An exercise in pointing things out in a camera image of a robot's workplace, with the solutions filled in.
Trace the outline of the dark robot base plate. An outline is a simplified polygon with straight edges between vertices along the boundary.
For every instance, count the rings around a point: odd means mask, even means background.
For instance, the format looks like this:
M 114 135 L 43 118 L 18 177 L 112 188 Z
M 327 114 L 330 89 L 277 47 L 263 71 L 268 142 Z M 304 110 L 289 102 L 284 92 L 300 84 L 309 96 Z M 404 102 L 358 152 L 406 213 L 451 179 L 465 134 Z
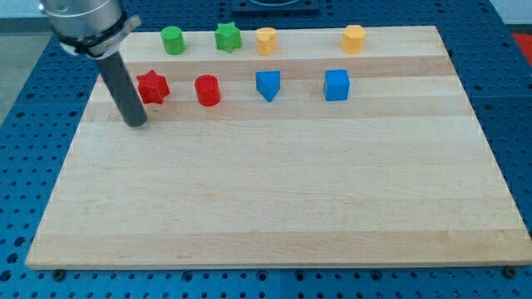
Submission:
M 320 0 L 230 0 L 232 14 L 318 12 Z

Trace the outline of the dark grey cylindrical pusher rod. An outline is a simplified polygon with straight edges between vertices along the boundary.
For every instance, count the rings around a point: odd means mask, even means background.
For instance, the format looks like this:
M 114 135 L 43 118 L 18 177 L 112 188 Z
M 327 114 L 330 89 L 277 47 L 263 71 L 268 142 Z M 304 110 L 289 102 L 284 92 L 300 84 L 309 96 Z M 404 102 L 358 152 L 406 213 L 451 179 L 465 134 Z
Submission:
M 123 121 L 138 127 L 147 121 L 144 106 L 137 95 L 132 79 L 119 52 L 94 60 Z

